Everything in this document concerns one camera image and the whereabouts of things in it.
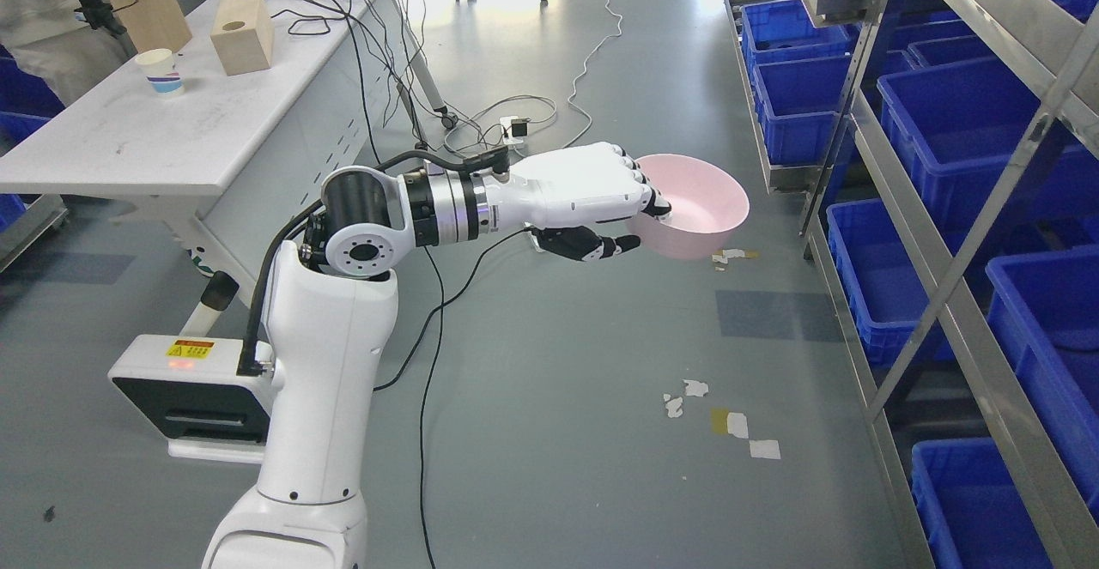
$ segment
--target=black cable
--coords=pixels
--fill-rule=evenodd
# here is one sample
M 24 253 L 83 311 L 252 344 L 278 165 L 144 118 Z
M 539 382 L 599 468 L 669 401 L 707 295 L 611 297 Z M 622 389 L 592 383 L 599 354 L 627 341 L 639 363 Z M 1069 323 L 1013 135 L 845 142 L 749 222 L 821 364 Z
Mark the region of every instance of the black cable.
M 471 174 L 488 170 L 491 167 L 493 172 L 502 175 L 508 170 L 508 147 L 495 147 L 476 155 L 476 157 L 464 159 L 462 163 L 447 161 L 433 152 L 412 149 L 402 152 L 392 159 L 386 159 L 386 161 L 380 163 L 378 169 L 389 170 L 390 167 L 400 166 L 401 163 L 409 161 L 409 159 L 424 159 L 424 161 L 434 163 L 435 166 L 452 172 Z
M 315 200 L 301 213 L 295 214 L 273 237 L 270 245 L 267 245 L 263 264 L 259 265 L 259 275 L 256 276 L 256 287 L 252 290 L 252 305 L 248 308 L 248 325 L 244 331 L 244 346 L 241 347 L 241 358 L 236 361 L 237 376 L 259 376 L 263 373 L 256 362 L 256 342 L 259 339 L 259 319 L 263 316 L 264 299 L 267 297 L 267 279 L 270 277 L 271 264 L 275 263 L 275 255 L 282 241 L 286 241 L 299 224 L 309 220 L 310 214 L 317 213 L 320 208 L 321 201 Z
M 409 350 L 408 356 L 404 357 L 404 362 L 401 362 L 401 367 L 400 367 L 399 370 L 397 370 L 397 375 L 393 376 L 392 380 L 390 380 L 389 382 L 385 382 L 384 384 L 379 384 L 379 386 L 375 387 L 374 390 L 385 390 L 385 389 L 389 389 L 393 384 L 397 384 L 397 381 L 400 380 L 401 376 L 404 375 L 404 370 L 409 367 L 409 361 L 412 360 L 412 357 L 413 357 L 413 355 L 415 355 L 417 349 L 420 348 L 420 343 L 423 342 L 423 336 L 426 335 L 426 333 L 428 333 L 428 326 L 431 325 L 431 320 L 435 317 L 436 312 L 442 312 L 443 308 L 446 308 L 451 303 L 454 303 L 455 300 L 458 300 L 459 297 L 462 297 L 463 294 L 465 294 L 466 290 L 469 289 L 469 284 L 473 283 L 473 280 L 474 280 L 475 276 L 477 276 L 477 270 L 480 268 L 480 264 L 485 259 L 485 257 L 488 255 L 488 253 L 492 252 L 492 249 L 499 247 L 499 245 L 503 245 L 508 239 L 510 239 L 510 237 L 517 237 L 517 236 L 521 235 L 522 233 L 529 233 L 529 232 L 531 232 L 531 230 L 533 230 L 533 228 L 522 228 L 522 230 L 519 230 L 519 232 L 517 232 L 517 233 L 511 233 L 510 235 L 508 235 L 506 237 L 502 237 L 502 239 L 496 242 L 495 244 L 491 244 L 489 248 L 487 248 L 487 249 L 485 249 L 485 252 L 480 253 L 480 256 L 477 258 L 477 263 L 474 264 L 473 271 L 470 271 L 469 272 L 469 277 L 466 278 L 466 283 L 463 284 L 462 290 L 459 290 L 457 292 L 457 294 L 455 294 L 454 297 L 452 297 L 452 298 L 449 298 L 447 300 L 444 300 L 442 304 L 436 305 L 435 308 L 433 308 L 433 310 L 431 312 L 428 312 L 428 317 L 423 320 L 423 326 L 420 327 L 420 335 L 418 335 L 418 337 L 415 339 L 415 343 L 412 345 L 412 349 Z
M 428 562 L 431 564 L 431 569 L 435 569 L 435 556 L 431 551 L 431 537 L 428 535 L 428 513 L 424 510 L 423 492 L 426 487 L 426 470 L 424 465 L 424 450 L 423 450 L 423 413 L 428 410 L 428 392 L 431 390 L 431 379 L 435 376 L 435 365 L 439 362 L 439 353 L 443 349 L 443 309 L 446 308 L 446 288 L 443 284 L 443 276 L 439 272 L 439 265 L 435 265 L 434 257 L 431 256 L 431 252 L 424 248 L 428 253 L 428 259 L 431 260 L 431 268 L 435 270 L 435 278 L 439 279 L 439 339 L 435 342 L 435 356 L 431 359 L 431 369 L 428 370 L 428 381 L 423 384 L 423 400 L 420 401 L 420 527 L 423 531 L 423 547 L 428 550 Z

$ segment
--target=white cable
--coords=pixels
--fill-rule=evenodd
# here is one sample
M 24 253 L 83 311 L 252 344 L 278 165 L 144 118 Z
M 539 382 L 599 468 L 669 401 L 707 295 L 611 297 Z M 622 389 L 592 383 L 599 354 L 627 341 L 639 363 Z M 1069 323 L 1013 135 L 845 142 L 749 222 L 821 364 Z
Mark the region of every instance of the white cable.
M 588 119 L 588 124 L 585 124 L 584 130 L 581 130 L 579 134 L 574 135 L 573 140 L 566 142 L 562 147 L 573 146 L 573 144 L 576 143 L 577 140 L 580 140 L 582 135 L 587 134 L 588 131 L 591 130 L 591 124 L 595 122 L 595 119 L 592 119 L 592 116 L 588 114 L 588 111 L 586 111 L 586 109 L 578 107 L 578 104 L 574 102 L 574 99 L 576 99 L 576 93 L 577 93 L 577 88 L 576 88 L 577 81 L 580 81 L 581 77 L 587 76 L 588 62 L 591 60 L 592 56 L 596 56 L 596 53 L 599 52 L 599 49 L 603 46 L 603 44 L 606 44 L 606 42 L 611 41 L 611 38 L 617 38 L 622 36 L 622 14 L 615 13 L 615 11 L 611 9 L 611 0 L 607 0 L 607 2 L 603 3 L 603 9 L 607 10 L 607 12 L 611 14 L 612 18 L 617 18 L 617 25 L 615 25 L 617 33 L 610 33 L 607 36 L 602 37 L 602 40 L 599 42 L 599 45 L 596 46 L 596 49 L 592 49 L 591 53 L 589 53 L 588 56 L 585 57 L 584 71 L 581 71 L 579 76 L 574 77 L 573 79 L 573 94 L 569 96 L 568 99 L 566 99 L 566 102 L 568 103 L 568 108 L 575 109 L 575 111 L 580 112 L 580 114 L 584 115 L 585 119 Z
M 456 126 L 453 127 L 453 130 L 447 131 L 446 134 L 443 135 L 443 147 L 446 150 L 451 152 L 451 154 L 453 155 L 459 155 L 459 157 L 468 157 L 467 155 L 463 154 L 463 150 L 469 149 L 470 147 L 480 146 L 480 144 L 488 144 L 485 138 L 488 132 L 490 132 L 492 127 L 500 126 L 499 124 L 491 124 L 491 126 L 489 126 L 488 130 L 481 130 L 480 124 L 477 123 L 477 120 L 480 119 L 480 116 L 488 114 L 488 112 L 492 111 L 492 109 L 501 107 L 501 104 L 519 102 L 519 100 L 536 100 L 536 102 L 541 102 L 550 107 L 550 115 L 546 115 L 545 119 L 542 120 L 531 120 L 529 124 L 545 124 L 545 123 L 553 124 L 554 120 L 557 119 L 557 103 L 554 102 L 553 99 L 550 99 L 550 97 L 526 96 L 526 94 L 506 97 L 504 99 L 498 100 L 496 103 L 490 104 L 487 108 L 482 108 L 481 111 L 476 112 L 476 114 L 474 115 L 465 116 L 466 120 L 463 120 L 460 122 L 462 124 L 456 124 Z M 460 127 L 463 126 L 470 126 L 477 131 L 477 142 L 471 144 L 466 144 L 466 146 L 464 147 L 452 147 L 449 142 L 451 136 L 454 135 L 455 132 L 460 130 Z M 539 131 L 540 130 L 531 131 L 530 134 L 528 135 L 534 135 Z

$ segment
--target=robotic hand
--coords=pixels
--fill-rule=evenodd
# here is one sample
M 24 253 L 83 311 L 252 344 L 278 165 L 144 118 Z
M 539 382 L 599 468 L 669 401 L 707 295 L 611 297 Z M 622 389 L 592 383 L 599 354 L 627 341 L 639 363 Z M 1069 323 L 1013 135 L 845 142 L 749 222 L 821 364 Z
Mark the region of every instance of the robotic hand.
M 567 175 L 569 172 L 581 174 L 581 177 L 571 178 Z M 569 209 L 573 209 L 574 202 L 578 199 L 581 207 L 587 208 L 581 210 L 595 210 L 593 208 L 599 205 L 604 197 L 611 201 L 609 204 L 612 207 L 617 204 L 617 194 L 610 193 L 612 190 L 621 187 L 621 196 L 625 200 L 628 194 L 631 194 L 631 187 L 641 186 L 641 210 L 635 210 L 636 207 L 629 205 L 628 202 L 626 205 L 623 205 L 623 209 L 630 211 L 625 216 L 595 217 L 592 220 L 595 222 L 625 220 L 625 217 L 632 217 L 636 213 L 652 214 L 653 217 L 666 217 L 671 212 L 671 207 L 664 200 L 659 190 L 648 185 L 648 179 L 645 178 L 634 159 L 625 155 L 625 152 L 614 144 L 597 143 L 590 144 L 590 146 L 575 147 L 575 149 L 533 155 L 512 167 L 511 174 L 519 175 L 528 181 L 531 179 L 536 181 L 536 185 L 542 187 L 543 198 L 550 198 L 550 204 L 558 205 L 560 209 L 566 201 Z M 613 212 L 611 207 L 604 209 L 608 212 Z M 592 228 L 585 227 L 585 225 L 542 228 L 535 225 L 534 236 L 537 237 L 539 246 L 542 249 L 581 261 L 618 256 L 641 245 L 640 237 L 635 235 L 613 237 L 612 239 L 612 237 L 597 235 Z
M 303 257 L 358 278 L 384 275 L 414 247 L 524 224 L 546 252 L 598 260 L 641 242 L 601 237 L 585 224 L 671 212 L 634 159 L 611 143 L 531 155 L 510 170 L 484 174 L 417 170 L 393 178 L 371 167 L 343 167 L 325 179 L 321 200 L 326 213 L 310 230 Z

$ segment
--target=gray floor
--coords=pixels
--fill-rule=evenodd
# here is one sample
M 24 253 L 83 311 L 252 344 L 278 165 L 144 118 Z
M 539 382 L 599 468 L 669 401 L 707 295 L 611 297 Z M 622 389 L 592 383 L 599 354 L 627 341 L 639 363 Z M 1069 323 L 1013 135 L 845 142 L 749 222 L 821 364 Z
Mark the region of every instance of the gray floor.
M 801 257 L 800 202 L 763 187 L 721 0 L 612 1 L 625 34 L 581 80 L 596 116 L 586 140 L 724 167 L 753 202 L 731 245 L 759 256 L 718 272 L 647 249 L 597 265 L 521 239 L 492 253 L 447 308 L 428 405 L 439 567 L 901 566 L 837 327 Z M 553 97 L 562 112 L 532 149 L 559 146 L 582 126 L 564 107 L 570 80 L 613 30 L 602 3 L 428 0 L 444 96 L 465 112 Z M 134 335 L 178 331 L 203 279 L 160 225 L 111 224 L 124 210 L 113 202 L 73 209 L 66 230 L 0 275 L 0 567 L 197 567 L 256 468 L 170 459 L 106 375 Z M 437 249 L 448 292 L 488 243 Z M 381 378 L 439 297 L 423 253 L 400 276 Z M 215 334 L 236 335 L 243 319 L 234 305 Z M 430 354 L 374 401 L 374 569 L 428 566 L 417 415 Z M 668 417 L 663 394 L 682 395 L 682 379 L 710 392 Z M 715 434 L 711 410 L 745 413 L 751 438 L 777 440 L 781 459 Z

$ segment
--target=white table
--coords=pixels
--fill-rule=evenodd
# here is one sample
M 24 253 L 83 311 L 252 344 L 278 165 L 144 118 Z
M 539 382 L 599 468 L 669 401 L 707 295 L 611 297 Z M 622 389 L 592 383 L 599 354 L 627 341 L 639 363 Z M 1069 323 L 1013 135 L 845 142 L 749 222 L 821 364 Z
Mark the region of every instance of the white table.
M 123 65 L 0 158 L 0 193 L 132 202 L 133 212 L 120 220 L 165 222 L 198 264 L 227 272 L 247 300 L 270 237 L 317 198 L 326 174 L 353 163 L 368 132 L 346 22 L 329 22 L 323 36 L 299 37 L 287 34 L 296 18 L 282 14 L 275 19 L 273 67 L 227 77 L 208 37 L 220 1 L 203 2 L 187 18 L 195 37 L 177 59 L 184 96 L 160 99 L 136 65 Z M 337 1 L 346 9 L 348 0 Z M 411 65 L 431 107 L 441 108 L 422 57 L 407 59 L 406 44 L 408 53 L 419 45 L 396 0 L 369 1 L 388 29 L 397 72 Z M 267 0 L 267 7 L 271 14 L 326 14 L 299 0 Z M 353 13 L 384 38 L 363 0 L 354 0 Z M 309 22 L 299 30 L 318 29 Z M 386 104 L 398 97 L 362 33 L 358 42 L 377 135 Z M 378 52 L 374 42 L 369 48 Z M 397 123 L 408 131 L 407 119 Z

